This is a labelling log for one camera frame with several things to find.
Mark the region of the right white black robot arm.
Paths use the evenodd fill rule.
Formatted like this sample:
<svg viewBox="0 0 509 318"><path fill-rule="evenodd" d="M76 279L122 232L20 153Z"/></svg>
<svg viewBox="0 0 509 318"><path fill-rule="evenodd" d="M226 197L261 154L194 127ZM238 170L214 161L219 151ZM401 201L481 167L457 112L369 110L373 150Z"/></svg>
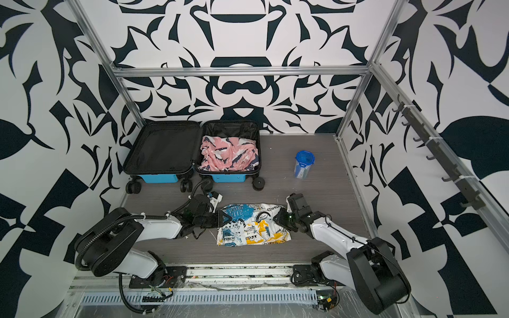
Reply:
<svg viewBox="0 0 509 318"><path fill-rule="evenodd" d="M410 299L411 285L385 240L360 237L340 227L330 215L312 211L301 193L289 195L286 202L287 208L274 218L276 224L331 249L313 261L319 278L355 290L373 314Z"/></svg>

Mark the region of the blue hard-shell suitcase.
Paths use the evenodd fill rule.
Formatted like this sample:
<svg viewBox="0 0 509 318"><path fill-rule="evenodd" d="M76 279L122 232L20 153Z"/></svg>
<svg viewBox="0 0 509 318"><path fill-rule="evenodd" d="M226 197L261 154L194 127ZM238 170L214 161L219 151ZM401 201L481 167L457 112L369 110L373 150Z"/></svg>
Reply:
<svg viewBox="0 0 509 318"><path fill-rule="evenodd" d="M239 137L256 142L260 156L257 169L246 172L205 172L199 169L203 156L200 147L204 136ZM126 185L128 194L137 194L143 184L180 185L181 192L191 192L192 176L203 180L203 192L210 192L215 183L237 183L252 178L252 187L261 191L265 180L261 171L261 138L258 124L251 120L214 120L204 124L194 121L157 121L142 128L123 164L131 177Z"/></svg>

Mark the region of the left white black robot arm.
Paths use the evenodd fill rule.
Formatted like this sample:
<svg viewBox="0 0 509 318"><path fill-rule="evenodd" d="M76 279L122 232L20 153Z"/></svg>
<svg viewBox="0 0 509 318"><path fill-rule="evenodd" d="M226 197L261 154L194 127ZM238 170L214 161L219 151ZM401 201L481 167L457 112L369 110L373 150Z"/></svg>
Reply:
<svg viewBox="0 0 509 318"><path fill-rule="evenodd" d="M124 207L114 209L75 242L75 267L96 277L115 273L119 280L128 275L141 279L157 294L143 298L150 303L148 306L134 306L127 299L122 283L119 284L120 298L133 313L154 313L159 302L173 296L172 292L161 290L168 280L167 266L156 253L137 250L135 244L156 239L182 239L188 235L198 239L195 229L218 229L232 221L231 216L217 209L222 200L219 193L196 192L193 188L181 206L164 215L133 214Z"/></svg>

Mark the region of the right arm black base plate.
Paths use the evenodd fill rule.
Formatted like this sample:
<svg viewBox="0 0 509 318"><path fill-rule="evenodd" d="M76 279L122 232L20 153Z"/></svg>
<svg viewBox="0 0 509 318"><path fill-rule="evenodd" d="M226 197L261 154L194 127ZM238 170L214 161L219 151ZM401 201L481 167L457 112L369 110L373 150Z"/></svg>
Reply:
<svg viewBox="0 0 509 318"><path fill-rule="evenodd" d="M342 283L327 279L316 264L294 265L290 282L295 286L344 286Z"/></svg>

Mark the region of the clear cup with blue lid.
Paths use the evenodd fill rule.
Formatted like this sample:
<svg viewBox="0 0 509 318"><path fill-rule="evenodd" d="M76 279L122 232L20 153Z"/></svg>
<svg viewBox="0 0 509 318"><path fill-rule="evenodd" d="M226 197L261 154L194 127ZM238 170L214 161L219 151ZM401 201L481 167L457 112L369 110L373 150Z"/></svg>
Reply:
<svg viewBox="0 0 509 318"><path fill-rule="evenodd" d="M298 179L306 179L312 165L314 164L315 156L310 151L300 151L296 154L296 165L294 168L294 177Z"/></svg>

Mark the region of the white blue yellow patterned shirt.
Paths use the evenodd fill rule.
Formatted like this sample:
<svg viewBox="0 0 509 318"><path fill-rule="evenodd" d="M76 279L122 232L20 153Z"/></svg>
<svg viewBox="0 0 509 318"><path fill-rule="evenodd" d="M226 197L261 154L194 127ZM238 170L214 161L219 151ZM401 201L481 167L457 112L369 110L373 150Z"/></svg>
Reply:
<svg viewBox="0 0 509 318"><path fill-rule="evenodd" d="M291 240L289 230L277 225L274 216L282 205L231 204L223 210L232 222L218 229L217 245L247 246L281 244Z"/></svg>

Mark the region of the pink patterned shirt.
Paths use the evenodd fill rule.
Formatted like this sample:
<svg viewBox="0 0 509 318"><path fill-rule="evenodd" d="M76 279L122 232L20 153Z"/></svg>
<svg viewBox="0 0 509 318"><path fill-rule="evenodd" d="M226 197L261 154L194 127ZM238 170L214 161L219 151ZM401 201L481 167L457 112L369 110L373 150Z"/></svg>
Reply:
<svg viewBox="0 0 509 318"><path fill-rule="evenodd" d="M199 169L205 172L253 171L260 164L256 142L239 137L204 136Z"/></svg>

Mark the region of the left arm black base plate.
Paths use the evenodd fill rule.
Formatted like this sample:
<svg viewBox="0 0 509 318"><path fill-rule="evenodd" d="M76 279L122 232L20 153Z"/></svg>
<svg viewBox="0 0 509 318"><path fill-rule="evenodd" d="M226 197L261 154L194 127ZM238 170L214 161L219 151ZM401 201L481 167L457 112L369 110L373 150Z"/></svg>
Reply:
<svg viewBox="0 0 509 318"><path fill-rule="evenodd" d="M187 270L187 266L167 266L164 270L161 268L156 269L148 278L132 276L129 288L175 288L186 281Z"/></svg>

